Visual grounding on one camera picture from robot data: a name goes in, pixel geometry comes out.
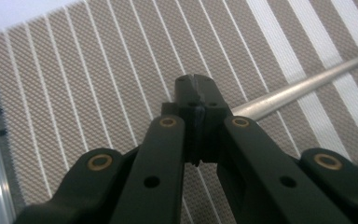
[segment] brass insert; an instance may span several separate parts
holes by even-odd
[[[316,154],[313,159],[316,161],[316,163],[329,170],[340,170],[342,168],[341,161],[327,154]]]
[[[96,161],[98,159],[103,160],[103,162],[97,163]],[[92,171],[101,171],[101,170],[109,167],[112,164],[112,162],[113,162],[113,159],[111,156],[109,156],[107,154],[98,154],[98,155],[91,157],[91,159],[89,159],[89,162],[87,162],[87,167],[89,167],[89,169],[91,169]]]
[[[245,128],[249,126],[249,121],[246,119],[233,119],[232,123],[237,126],[237,127],[241,127],[241,128]]]
[[[165,118],[159,121],[159,125],[166,128],[171,128],[172,126],[175,126],[175,124],[176,124],[176,119],[172,119],[172,118]]]

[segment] woven mesh surface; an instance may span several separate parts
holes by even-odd
[[[358,1],[91,0],[6,30],[0,100],[23,200],[48,200],[88,150],[142,143],[183,74],[212,77],[235,107],[357,56],[357,34]],[[293,157],[326,147],[358,164],[358,69],[259,124]],[[215,169],[186,165],[183,223],[235,222]]]

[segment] black plastic part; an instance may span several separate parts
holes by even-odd
[[[305,151],[299,165],[354,223],[358,223],[358,167],[323,148]]]
[[[185,123],[170,115],[152,121],[111,223],[179,223]]]
[[[220,141],[217,174],[238,223],[350,223],[256,122],[228,117]]]
[[[175,102],[178,116],[186,123],[186,161],[196,165],[200,160],[217,162],[218,130],[232,114],[214,81],[201,75],[177,78]]]
[[[84,154],[66,174],[50,201],[27,206],[15,223],[107,223],[136,152],[137,148],[121,156],[112,149],[98,148]],[[96,155],[107,155],[112,163],[93,171],[88,162]]]

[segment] striped fabric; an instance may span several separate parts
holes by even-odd
[[[141,144],[183,74],[212,77],[235,107],[356,56],[358,0],[90,0],[5,30],[0,99],[22,199],[48,200],[89,150]],[[293,157],[326,147],[358,164],[358,69],[259,124]],[[186,165],[183,223],[235,222],[215,169]]]

